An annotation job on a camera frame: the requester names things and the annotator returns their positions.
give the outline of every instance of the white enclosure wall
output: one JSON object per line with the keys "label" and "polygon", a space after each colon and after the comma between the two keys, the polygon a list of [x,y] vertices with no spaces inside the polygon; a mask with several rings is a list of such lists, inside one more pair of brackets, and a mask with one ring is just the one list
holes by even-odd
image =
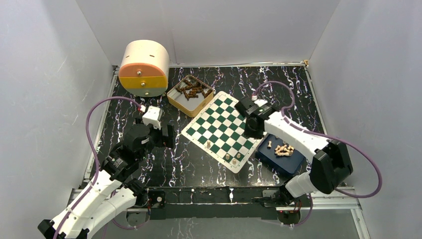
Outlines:
{"label": "white enclosure wall", "polygon": [[183,66],[309,59],[339,0],[77,2],[113,65],[148,39]]}
{"label": "white enclosure wall", "polygon": [[[374,239],[422,237],[422,4],[420,0],[342,0],[310,60],[330,134],[356,142],[384,176],[360,200]],[[352,152],[350,182],[375,189],[373,168]]]}
{"label": "white enclosure wall", "polygon": [[1,1],[1,238],[44,238],[38,223],[65,208],[90,154],[86,114],[111,75],[74,0]]}

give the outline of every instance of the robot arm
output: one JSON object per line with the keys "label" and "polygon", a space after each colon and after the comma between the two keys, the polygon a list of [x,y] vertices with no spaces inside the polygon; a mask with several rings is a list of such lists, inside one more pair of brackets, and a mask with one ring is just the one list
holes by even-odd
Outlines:
{"label": "robot arm", "polygon": [[[146,187],[134,179],[124,183],[139,168],[139,163],[154,147],[174,147],[175,131],[172,125],[161,127],[161,109],[149,107],[142,119],[136,119],[124,134],[121,142],[111,150],[101,165],[95,184],[91,180],[82,193],[52,220],[43,220],[38,229],[47,239],[52,239],[59,223],[68,212],[69,217],[60,228],[58,239],[91,238],[99,228],[118,213],[135,204],[148,201]],[[105,199],[121,185],[124,188],[115,197]],[[90,187],[92,189],[80,198]],[[80,200],[74,210],[71,206]]]}
{"label": "robot arm", "polygon": [[305,133],[305,127],[292,120],[286,122],[285,116],[265,100],[252,101],[245,97],[235,108],[246,118],[246,137],[262,138],[264,132],[273,134],[293,146],[312,164],[310,172],[295,176],[281,186],[279,198],[275,200],[288,205],[306,193],[330,194],[353,172],[344,143]]}

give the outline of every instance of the green and white chessboard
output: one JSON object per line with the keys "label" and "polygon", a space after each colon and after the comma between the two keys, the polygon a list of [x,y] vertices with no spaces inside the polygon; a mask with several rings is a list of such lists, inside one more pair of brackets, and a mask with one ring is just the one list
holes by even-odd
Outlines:
{"label": "green and white chessboard", "polygon": [[242,136],[245,119],[234,108],[237,102],[226,92],[219,92],[182,130],[182,135],[234,173],[240,171],[261,141]]}

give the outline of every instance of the metal frame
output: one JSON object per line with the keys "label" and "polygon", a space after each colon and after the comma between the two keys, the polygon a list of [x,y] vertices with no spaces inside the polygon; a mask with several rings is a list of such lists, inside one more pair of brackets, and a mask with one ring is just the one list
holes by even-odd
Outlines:
{"label": "metal frame", "polygon": [[[215,66],[173,65],[171,67],[172,68],[176,68],[176,67],[186,68],[186,67],[237,67],[237,66],[243,66],[243,67],[304,66],[305,67],[305,73],[306,73],[306,76],[307,76],[307,80],[308,80],[309,85],[311,87],[311,93],[312,93],[312,96],[314,97],[316,109],[317,109],[319,117],[321,119],[322,129],[323,129],[324,133],[327,133],[326,127],[325,127],[325,124],[324,124],[324,120],[322,118],[321,110],[320,110],[320,107],[319,107],[319,104],[317,102],[317,98],[316,98],[316,95],[315,95],[315,90],[314,90],[314,86],[312,84],[312,79],[311,79],[311,76],[310,76],[309,71],[308,71],[308,67],[303,62],[274,62],[274,63],[263,62],[263,63],[248,63],[248,64],[236,64],[236,65],[215,65]],[[112,94],[113,94],[114,85],[116,84],[117,77],[118,77],[118,69],[119,69],[118,66],[115,66],[114,73],[113,73],[112,80],[111,80],[110,91],[108,93],[108,97],[111,97]],[[97,145],[98,145],[98,142],[99,142],[100,137],[101,137],[101,133],[102,133],[103,128],[104,128],[104,122],[105,122],[106,117],[107,117],[109,104],[110,104],[110,101],[105,103],[105,110],[104,110],[104,113],[101,117],[100,125],[99,125],[98,131],[97,131],[97,134],[96,134],[96,138],[95,138],[95,141],[94,141],[95,147],[97,147]],[[91,153],[90,160],[88,162],[83,181],[86,181],[86,182],[89,181],[89,177],[90,177],[93,165],[94,165],[94,154]],[[339,189],[354,194],[354,188],[353,187],[339,187]],[[72,202],[74,200],[74,198],[81,191],[82,190],[79,190],[79,189],[72,190],[72,193],[71,193],[71,196],[70,196],[70,199],[69,199],[69,203]],[[312,197],[313,197],[313,202],[314,202],[314,207],[313,207],[314,210],[336,210],[336,209],[349,209],[349,210],[351,210],[353,220],[355,222],[355,227],[356,227],[356,230],[359,234],[359,238],[360,239],[370,239],[368,229],[367,229],[365,221],[363,219],[362,208],[360,206],[358,199],[343,195],[343,194],[341,194],[337,191],[334,191],[329,195],[323,194],[321,192],[317,192],[317,193],[313,193]],[[287,208],[284,208],[284,207],[277,208],[277,210],[285,210],[285,209],[287,209]],[[309,210],[309,207],[303,207],[302,210]],[[129,208],[126,211],[127,212],[136,212],[136,213],[147,212],[146,209],[140,209],[140,208]]]}
{"label": "metal frame", "polygon": [[[118,75],[118,68],[116,67],[113,73],[113,77],[111,79],[110,90],[108,92],[107,98],[113,95],[113,89],[117,81],[117,75]],[[104,112],[103,112],[103,115],[101,116],[100,125],[98,126],[97,134],[94,140],[95,148],[97,148],[98,146],[98,142],[100,141],[100,138],[101,138],[101,133],[104,129],[104,122],[106,121],[110,101],[106,101],[104,102],[104,104],[105,104]],[[94,165],[94,153],[91,152],[90,160],[88,162],[87,169],[85,170],[84,181],[89,181],[93,165]]]}

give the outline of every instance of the purple cable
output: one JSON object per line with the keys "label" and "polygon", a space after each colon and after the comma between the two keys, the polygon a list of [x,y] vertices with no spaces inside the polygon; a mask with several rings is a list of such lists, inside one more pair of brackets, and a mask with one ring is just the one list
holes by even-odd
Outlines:
{"label": "purple cable", "polygon": [[[286,84],[281,83],[281,82],[278,82],[278,81],[268,81],[268,82],[265,82],[265,83],[261,84],[258,88],[256,88],[254,95],[257,95],[259,93],[260,89],[264,85],[267,85],[267,84],[270,84],[270,83],[271,84],[272,83],[279,84],[279,85],[281,85],[281,86],[283,86],[283,87],[285,87],[285,88],[287,88],[289,90],[290,96],[292,97],[292,103],[289,106],[284,106],[284,107],[281,108],[281,110],[280,110],[281,111],[281,115],[284,117],[284,121],[286,123],[288,123],[293,128],[302,131],[303,130],[302,128],[300,128],[300,127],[298,127],[296,125],[290,124],[290,121],[284,115],[284,110],[290,109],[295,104],[295,95],[293,94],[293,91]],[[381,176],[380,169],[378,168],[377,164],[372,160],[372,158],[368,154],[366,154],[365,152],[363,152],[362,150],[360,150],[356,145],[354,145],[354,144],[352,144],[352,143],[350,143],[350,142],[348,142],[346,140],[343,140],[343,139],[340,139],[340,138],[337,138],[337,137],[334,137],[334,136],[329,136],[329,135],[326,135],[326,134],[323,134],[323,133],[316,133],[316,132],[312,132],[312,131],[309,131],[309,130],[303,130],[303,132],[305,132],[307,134],[312,134],[312,135],[320,136],[320,137],[325,137],[325,138],[329,138],[329,139],[338,140],[338,141],[340,141],[340,142],[342,142],[344,144],[349,145],[350,147],[352,147],[356,151],[358,151],[360,154],[362,154],[362,156],[364,156],[369,161],[369,163],[374,167],[375,171],[377,172],[378,186],[375,189],[375,191],[373,191],[370,194],[366,194],[366,195],[354,195],[354,194],[350,194],[350,193],[344,192],[344,191],[342,191],[340,189],[335,189],[336,191],[338,191],[338,192],[340,192],[340,193],[342,193],[344,195],[347,195],[349,197],[353,197],[353,198],[370,198],[370,197],[373,197],[374,195],[376,195],[381,190],[381,187],[382,187],[382,176]]]}
{"label": "purple cable", "polygon": [[[309,212],[308,212],[308,214],[306,215],[306,217],[303,219],[303,221],[301,221],[301,222],[299,222],[299,223],[297,223],[297,224],[293,224],[295,227],[297,227],[297,226],[300,226],[300,225],[304,224],[304,223],[305,223],[305,222],[309,219],[309,217],[311,216],[312,209],[314,208],[314,202],[313,202],[313,200],[312,200],[312,196],[311,196],[311,194],[309,194],[309,195],[308,195],[308,197],[309,197],[309,200],[311,201],[311,206],[309,207]],[[265,222],[265,223],[270,223],[270,224],[279,225],[279,223],[275,223],[275,222],[270,222],[270,221],[265,221],[265,220],[261,220],[261,221],[262,221],[262,222]],[[282,224],[282,226],[285,226],[285,227],[290,227],[290,225],[289,225],[289,224],[287,224],[287,225]]]}
{"label": "purple cable", "polygon": [[103,232],[103,236],[101,237],[101,239],[106,238],[107,227],[108,227],[108,223],[107,223],[107,224],[105,225],[105,227],[104,227],[104,232]]}
{"label": "purple cable", "polygon": [[[110,100],[126,100],[126,101],[130,101],[132,103],[135,104],[135,106],[137,107],[137,109],[141,108],[141,105],[136,102],[135,100],[126,98],[126,97],[121,97],[121,96],[113,96],[113,97],[109,97],[107,99],[101,100],[100,102],[96,103],[88,112],[87,115],[87,120],[85,121],[85,131],[87,133],[87,137],[88,137],[88,143],[90,144],[91,150],[94,154],[94,163],[95,163],[95,175],[94,175],[94,179],[92,180],[92,184],[94,185],[97,182],[98,179],[98,173],[100,170],[100,161],[98,160],[98,155],[97,155],[97,151],[95,150],[94,144],[91,140],[91,135],[90,135],[90,118],[91,115],[93,113],[93,111],[102,103],[106,102],[106,101],[110,101]],[[82,199],[89,193],[89,191],[91,190],[91,187],[89,187],[83,194],[82,196],[76,200],[75,204],[73,206],[70,207],[71,210],[74,210],[75,207],[82,201]],[[57,239],[57,236],[59,234],[60,229],[62,228],[63,224],[65,223],[66,219],[69,217],[70,215],[70,211],[68,211],[65,216],[63,217],[63,219],[61,220],[61,222],[59,223],[59,226],[56,229],[56,232],[54,233],[53,239]]]}
{"label": "purple cable", "polygon": [[[116,190],[114,190],[114,191],[111,193],[110,198],[111,198],[111,197],[113,197],[115,194],[116,194]],[[146,222],[143,222],[143,223],[141,223],[141,224],[139,224],[139,225],[137,225],[137,226],[134,226],[134,227],[126,227],[126,226],[120,225],[120,224],[119,224],[119,223],[118,223],[115,219],[113,219],[112,221],[113,221],[113,223],[114,223],[114,224],[115,224],[118,228],[125,229],[125,230],[138,229],[138,228],[140,228],[141,226],[145,225],[147,222],[149,222],[149,220],[147,220]]]}

